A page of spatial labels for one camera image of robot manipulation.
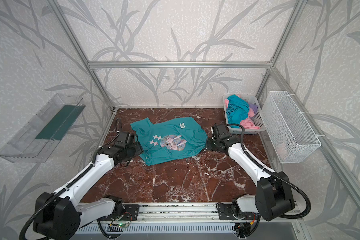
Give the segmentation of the teal printed t-shirt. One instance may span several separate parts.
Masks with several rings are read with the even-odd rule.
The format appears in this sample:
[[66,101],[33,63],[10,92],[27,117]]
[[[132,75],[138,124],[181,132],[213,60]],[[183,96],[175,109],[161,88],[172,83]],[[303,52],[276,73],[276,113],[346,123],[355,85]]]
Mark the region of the teal printed t-shirt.
[[207,134],[192,118],[153,124],[149,118],[131,123],[143,148],[140,158],[148,166],[191,158],[206,146]]

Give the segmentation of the white plastic laundry basket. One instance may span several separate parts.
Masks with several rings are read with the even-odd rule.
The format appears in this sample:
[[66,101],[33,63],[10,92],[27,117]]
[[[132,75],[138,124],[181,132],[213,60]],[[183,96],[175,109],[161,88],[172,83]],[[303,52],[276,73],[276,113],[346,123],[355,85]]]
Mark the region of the white plastic laundry basket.
[[260,115],[261,107],[254,96],[226,95],[223,97],[226,123],[229,132],[240,134],[245,130],[247,135],[256,135],[264,131],[265,125]]

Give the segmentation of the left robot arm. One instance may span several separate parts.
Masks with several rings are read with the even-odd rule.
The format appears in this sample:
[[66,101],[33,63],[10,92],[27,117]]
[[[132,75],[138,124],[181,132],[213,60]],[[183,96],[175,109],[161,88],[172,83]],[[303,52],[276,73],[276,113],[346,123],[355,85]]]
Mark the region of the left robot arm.
[[107,195],[89,204],[82,204],[81,200],[107,172],[142,153],[137,135],[118,132],[110,143],[98,148],[90,163],[75,177],[54,192],[37,198],[35,213],[22,229],[21,239],[25,239],[28,227],[32,226],[46,240],[68,240],[93,221],[123,216],[125,208],[118,197]]

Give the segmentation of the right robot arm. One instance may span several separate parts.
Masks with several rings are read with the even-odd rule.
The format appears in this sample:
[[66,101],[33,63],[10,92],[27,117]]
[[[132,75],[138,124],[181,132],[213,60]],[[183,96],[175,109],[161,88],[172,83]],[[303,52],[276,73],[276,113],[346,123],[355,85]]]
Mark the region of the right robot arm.
[[282,172],[275,172],[255,157],[244,145],[244,135],[235,137],[225,124],[212,127],[212,137],[207,139],[206,149],[227,154],[238,163],[256,185],[254,195],[244,195],[233,200],[234,213],[254,213],[264,220],[275,218],[295,219],[299,215],[289,215],[295,208],[289,178]]

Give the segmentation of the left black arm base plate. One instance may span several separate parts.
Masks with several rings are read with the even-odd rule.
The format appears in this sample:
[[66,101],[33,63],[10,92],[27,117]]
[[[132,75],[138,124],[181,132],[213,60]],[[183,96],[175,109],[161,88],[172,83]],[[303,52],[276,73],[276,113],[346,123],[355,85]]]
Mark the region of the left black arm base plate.
[[120,215],[112,214],[100,218],[100,221],[127,221],[134,222],[138,219],[140,205],[138,204],[127,204],[124,205],[124,211]]

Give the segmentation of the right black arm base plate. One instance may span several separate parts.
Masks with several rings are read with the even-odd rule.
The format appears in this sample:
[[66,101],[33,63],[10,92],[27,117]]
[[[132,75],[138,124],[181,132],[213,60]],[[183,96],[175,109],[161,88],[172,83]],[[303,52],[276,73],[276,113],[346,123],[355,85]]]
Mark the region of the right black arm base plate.
[[258,219],[258,216],[254,213],[242,212],[236,203],[216,203],[216,208],[219,214],[219,220],[222,221],[254,221]]

